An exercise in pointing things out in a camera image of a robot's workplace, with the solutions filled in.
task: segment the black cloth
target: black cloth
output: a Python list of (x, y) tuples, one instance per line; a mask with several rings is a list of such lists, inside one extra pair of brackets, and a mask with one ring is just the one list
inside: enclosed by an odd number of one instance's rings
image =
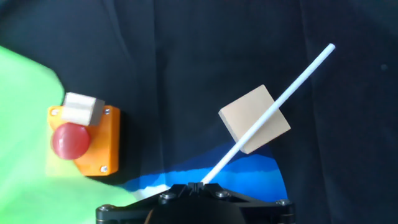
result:
[(269, 145), (298, 224), (398, 222), (396, 1), (0, 2), (0, 45), (124, 112), (107, 184), (229, 141), (220, 108), (262, 84), (278, 97), (334, 43), (281, 107), (291, 131)]

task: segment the white stick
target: white stick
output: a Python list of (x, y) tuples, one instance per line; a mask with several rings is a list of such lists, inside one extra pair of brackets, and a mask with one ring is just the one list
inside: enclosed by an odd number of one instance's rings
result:
[(296, 91), (299, 86), (319, 67), (319, 65), (334, 51), (336, 47), (329, 44), (323, 52), (308, 66), (307, 69), (286, 89), (283, 94), (268, 108), (268, 110), (254, 123), (231, 150), (217, 163), (216, 166), (203, 178), (208, 184), (224, 166), (239, 152), (239, 150), (254, 136), (261, 126), (282, 106), (283, 103)]

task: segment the bolt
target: bolt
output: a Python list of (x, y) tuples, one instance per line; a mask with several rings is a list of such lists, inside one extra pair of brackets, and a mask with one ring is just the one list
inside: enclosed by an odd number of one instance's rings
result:
[(218, 198), (226, 198), (226, 197), (229, 197), (229, 193), (226, 190), (222, 190), (222, 191), (216, 192), (216, 196)]
[(115, 208), (115, 206), (113, 206), (113, 205), (102, 205), (98, 209), (102, 212), (108, 212), (114, 208)]
[(58, 114), (58, 112), (59, 112), (58, 109), (54, 109), (54, 110), (51, 111), (51, 115), (52, 115), (52, 116), (55, 116), (55, 115)]
[(107, 166), (101, 166), (101, 172), (107, 172), (108, 167)]
[(160, 195), (160, 197), (161, 197), (162, 199), (170, 200), (170, 199), (175, 198), (175, 197), (176, 197), (176, 194), (175, 194), (175, 193), (172, 193), (172, 192), (166, 192), (166, 193), (162, 193), (162, 194)]
[(286, 206), (286, 205), (290, 205), (292, 202), (288, 199), (280, 199), (280, 200), (276, 201), (276, 203), (281, 206)]

